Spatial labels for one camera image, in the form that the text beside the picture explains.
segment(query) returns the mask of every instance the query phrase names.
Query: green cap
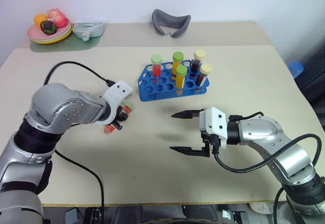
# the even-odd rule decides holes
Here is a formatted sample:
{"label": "green cap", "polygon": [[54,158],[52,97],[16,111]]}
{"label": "green cap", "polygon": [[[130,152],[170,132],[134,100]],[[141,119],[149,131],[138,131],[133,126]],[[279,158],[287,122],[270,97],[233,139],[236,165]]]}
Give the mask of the green cap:
{"label": "green cap", "polygon": [[154,54],[151,56],[152,64],[158,65],[161,63],[162,60],[163,60],[163,57],[159,54]]}
{"label": "green cap", "polygon": [[175,60],[175,61],[183,61],[184,60],[184,54],[182,52],[179,52],[179,51],[175,52],[173,54],[173,60]]}
{"label": "green cap", "polygon": [[187,73],[187,67],[186,67],[186,66],[179,65],[179,66],[176,68],[176,74],[177,74],[177,75],[185,76],[186,73]]}

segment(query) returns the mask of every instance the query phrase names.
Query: beige table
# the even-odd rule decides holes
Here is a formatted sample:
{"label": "beige table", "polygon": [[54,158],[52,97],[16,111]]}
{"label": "beige table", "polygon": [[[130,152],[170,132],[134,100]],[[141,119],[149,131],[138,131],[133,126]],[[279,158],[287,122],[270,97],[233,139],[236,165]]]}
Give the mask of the beige table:
{"label": "beige table", "polygon": [[[203,146],[197,118],[170,117],[182,110],[216,106],[227,115],[263,111],[280,123],[288,137],[314,133],[324,142],[324,131],[315,113],[285,63],[255,24],[193,23],[186,36],[178,40],[157,36],[145,24],[124,25],[130,30],[127,35],[121,34],[126,45],[117,31],[122,29],[121,24],[111,24],[100,45],[90,50],[13,51],[0,69],[0,150],[18,129],[30,108],[33,93],[42,85],[47,72],[63,60],[81,62],[104,77],[124,80],[135,88],[130,100],[136,109],[121,131],[105,135],[102,126],[80,125],[66,132],[57,145],[61,153],[100,175],[107,205],[239,203],[275,198],[280,184],[267,167],[235,174],[224,170],[213,158],[190,157],[170,150],[169,146],[197,149]],[[139,100],[137,79],[150,63],[151,54],[160,53],[164,61],[170,61],[174,51],[182,51],[190,59],[197,48],[206,50],[205,62],[214,67],[206,94],[153,102]],[[60,67],[51,81],[97,95],[106,89],[101,80],[73,65]],[[316,148],[313,139],[300,145],[313,158]],[[257,152],[245,146],[228,146],[220,158],[235,168],[262,160]],[[53,162],[49,186],[40,194],[45,206],[99,205],[100,191],[95,178],[57,155],[53,156]],[[323,152],[316,169],[319,175],[325,174]]]}

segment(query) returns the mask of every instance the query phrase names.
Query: green tray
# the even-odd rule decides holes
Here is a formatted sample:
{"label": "green tray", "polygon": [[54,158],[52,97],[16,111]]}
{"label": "green tray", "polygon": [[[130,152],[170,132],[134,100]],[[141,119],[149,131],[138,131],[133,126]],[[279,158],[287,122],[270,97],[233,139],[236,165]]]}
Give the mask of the green tray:
{"label": "green tray", "polygon": [[58,51],[73,51],[73,50],[87,50],[95,47],[100,41],[101,36],[90,38],[88,41],[83,41],[77,38],[74,34],[69,35],[66,39],[54,44],[41,45],[30,42],[30,50],[33,52],[58,52]]}

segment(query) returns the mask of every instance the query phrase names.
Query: blue bottle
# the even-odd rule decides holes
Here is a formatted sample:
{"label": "blue bottle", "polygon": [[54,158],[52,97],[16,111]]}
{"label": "blue bottle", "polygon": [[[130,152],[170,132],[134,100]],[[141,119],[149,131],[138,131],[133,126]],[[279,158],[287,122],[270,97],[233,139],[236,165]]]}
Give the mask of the blue bottle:
{"label": "blue bottle", "polygon": [[298,77],[304,70],[304,66],[296,61],[289,62],[287,66],[294,78]]}

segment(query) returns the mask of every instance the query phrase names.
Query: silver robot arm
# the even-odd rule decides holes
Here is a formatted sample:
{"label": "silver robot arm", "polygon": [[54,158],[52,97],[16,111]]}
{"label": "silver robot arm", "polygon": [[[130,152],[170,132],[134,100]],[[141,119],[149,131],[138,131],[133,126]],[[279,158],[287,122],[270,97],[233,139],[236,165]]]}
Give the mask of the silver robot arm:
{"label": "silver robot arm", "polygon": [[43,223],[38,194],[49,181],[55,145],[73,124],[121,126],[116,120],[121,103],[133,92],[120,81],[102,97],[70,90],[60,83],[40,88],[32,109],[0,156],[0,223]]}
{"label": "silver robot arm", "polygon": [[[229,144],[248,145],[255,149],[263,159],[267,159],[291,142],[280,124],[266,116],[247,120],[242,119],[241,116],[230,116],[230,120],[227,121],[225,114],[215,107],[182,111],[172,115],[172,117],[182,119],[195,116],[200,117],[200,131],[205,147],[202,150],[178,146],[170,148],[186,155],[209,157],[210,146],[212,146],[212,152],[218,163],[229,171],[244,173],[250,170],[243,171],[245,169],[233,169],[226,166],[217,156],[219,148],[226,149]],[[302,147],[294,144],[270,161],[267,166],[282,184],[287,193],[288,202],[294,211],[304,215],[325,214],[325,185]]]}

